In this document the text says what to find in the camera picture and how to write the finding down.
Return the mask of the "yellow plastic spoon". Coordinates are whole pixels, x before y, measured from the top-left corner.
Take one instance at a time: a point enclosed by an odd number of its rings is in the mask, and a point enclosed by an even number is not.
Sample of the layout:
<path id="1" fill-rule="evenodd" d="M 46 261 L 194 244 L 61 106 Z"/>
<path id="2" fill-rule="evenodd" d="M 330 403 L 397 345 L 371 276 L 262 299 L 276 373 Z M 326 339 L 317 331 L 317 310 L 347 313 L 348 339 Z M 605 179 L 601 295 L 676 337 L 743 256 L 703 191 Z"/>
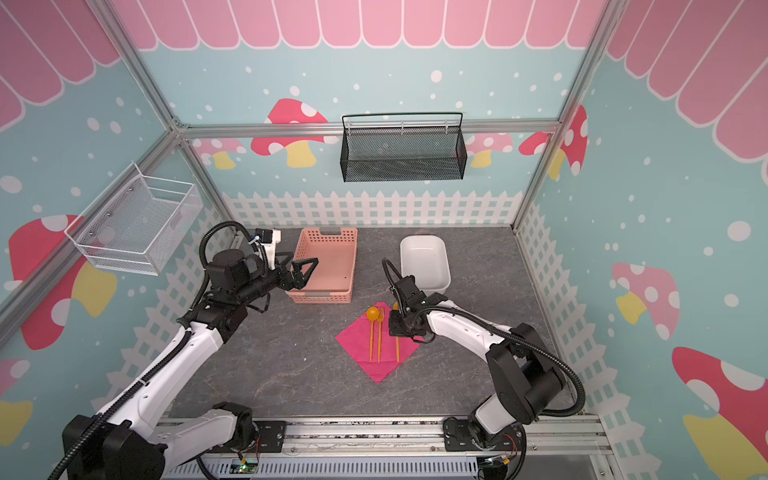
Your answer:
<path id="1" fill-rule="evenodd" d="M 379 322 L 381 313 L 378 307 L 370 307 L 366 311 L 366 318 L 369 321 L 369 360 L 373 361 L 374 357 L 374 343 L 376 340 L 376 325 Z"/>

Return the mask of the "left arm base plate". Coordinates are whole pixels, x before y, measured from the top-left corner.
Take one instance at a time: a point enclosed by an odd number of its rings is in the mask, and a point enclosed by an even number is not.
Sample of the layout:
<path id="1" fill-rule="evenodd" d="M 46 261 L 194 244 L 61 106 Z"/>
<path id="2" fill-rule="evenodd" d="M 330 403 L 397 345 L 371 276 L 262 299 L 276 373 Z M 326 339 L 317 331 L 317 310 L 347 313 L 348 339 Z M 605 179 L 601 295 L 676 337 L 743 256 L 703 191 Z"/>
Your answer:
<path id="1" fill-rule="evenodd" d="M 282 452 L 288 426 L 286 421 L 254 420 L 252 424 L 254 433 L 244 453 L 262 455 Z"/>

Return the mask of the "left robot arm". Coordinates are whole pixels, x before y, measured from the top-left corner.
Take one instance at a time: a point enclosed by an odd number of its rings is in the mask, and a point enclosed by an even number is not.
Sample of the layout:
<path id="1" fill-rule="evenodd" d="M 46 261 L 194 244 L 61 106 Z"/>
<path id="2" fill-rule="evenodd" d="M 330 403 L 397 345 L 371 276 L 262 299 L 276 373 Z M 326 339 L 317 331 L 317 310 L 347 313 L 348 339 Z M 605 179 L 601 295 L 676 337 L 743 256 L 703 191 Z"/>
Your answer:
<path id="1" fill-rule="evenodd" d="M 200 463 L 214 447 L 243 453 L 261 437 L 249 407 L 220 402 L 170 429 L 158 422 L 195 372 L 275 289 L 301 290 L 319 261 L 294 259 L 276 247 L 277 230 L 249 231 L 236 221 L 201 238 L 203 280 L 179 329 L 160 356 L 95 415 L 78 415 L 62 433 L 63 458 L 50 478 L 159 479 L 179 465 Z"/>

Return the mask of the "magenta paper napkin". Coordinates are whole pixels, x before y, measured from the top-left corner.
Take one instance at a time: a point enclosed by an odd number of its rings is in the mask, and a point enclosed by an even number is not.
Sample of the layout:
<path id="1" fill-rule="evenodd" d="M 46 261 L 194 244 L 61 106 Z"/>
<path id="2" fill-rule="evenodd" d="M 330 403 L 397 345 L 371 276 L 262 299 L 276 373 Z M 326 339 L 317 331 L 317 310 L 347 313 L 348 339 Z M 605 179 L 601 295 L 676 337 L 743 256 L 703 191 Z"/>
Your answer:
<path id="1" fill-rule="evenodd" d="M 369 360 L 369 321 L 366 318 L 366 312 L 355 320 L 350 326 L 344 329 L 336 340 L 340 346 L 347 352 L 351 359 L 366 373 L 366 375 L 376 384 L 381 383 L 390 374 L 397 370 L 406 360 L 408 360 L 419 348 L 419 344 L 410 338 L 399 338 L 401 349 L 401 361 L 396 361 L 395 339 L 389 334 L 388 320 L 392 308 L 384 302 L 378 302 L 374 306 L 383 309 L 385 320 L 383 323 L 383 349 L 382 359 L 377 363 L 377 333 L 374 343 L 373 361 Z"/>

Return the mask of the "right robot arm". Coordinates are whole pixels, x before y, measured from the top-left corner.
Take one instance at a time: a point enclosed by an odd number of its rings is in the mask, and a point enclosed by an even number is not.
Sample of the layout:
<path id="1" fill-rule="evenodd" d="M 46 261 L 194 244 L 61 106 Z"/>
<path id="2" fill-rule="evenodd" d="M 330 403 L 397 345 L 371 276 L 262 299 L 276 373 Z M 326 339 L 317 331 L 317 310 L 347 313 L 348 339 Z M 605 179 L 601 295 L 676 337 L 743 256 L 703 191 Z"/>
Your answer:
<path id="1" fill-rule="evenodd" d="M 426 294 L 414 276 L 401 274 L 389 259 L 382 260 L 382 267 L 397 303 L 389 319 L 391 335 L 419 344 L 447 338 L 484 360 L 489 369 L 494 393 L 466 421 L 444 421 L 448 443 L 491 450 L 508 435 L 522 438 L 524 427 L 542 416 L 567 418 L 583 410 L 583 382 L 546 348 L 534 327 L 490 322 L 443 294 Z"/>

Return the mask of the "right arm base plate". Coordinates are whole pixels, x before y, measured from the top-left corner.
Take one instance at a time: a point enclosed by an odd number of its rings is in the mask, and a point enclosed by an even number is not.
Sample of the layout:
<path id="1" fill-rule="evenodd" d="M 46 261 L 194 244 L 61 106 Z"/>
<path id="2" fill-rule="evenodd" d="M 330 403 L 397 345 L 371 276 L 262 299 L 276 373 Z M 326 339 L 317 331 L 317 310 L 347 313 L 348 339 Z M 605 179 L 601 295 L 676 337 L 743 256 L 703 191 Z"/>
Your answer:
<path id="1" fill-rule="evenodd" d="M 520 452 L 526 448 L 525 430 L 517 422 L 488 433 L 475 420 L 451 416 L 443 421 L 442 433 L 448 452 Z"/>

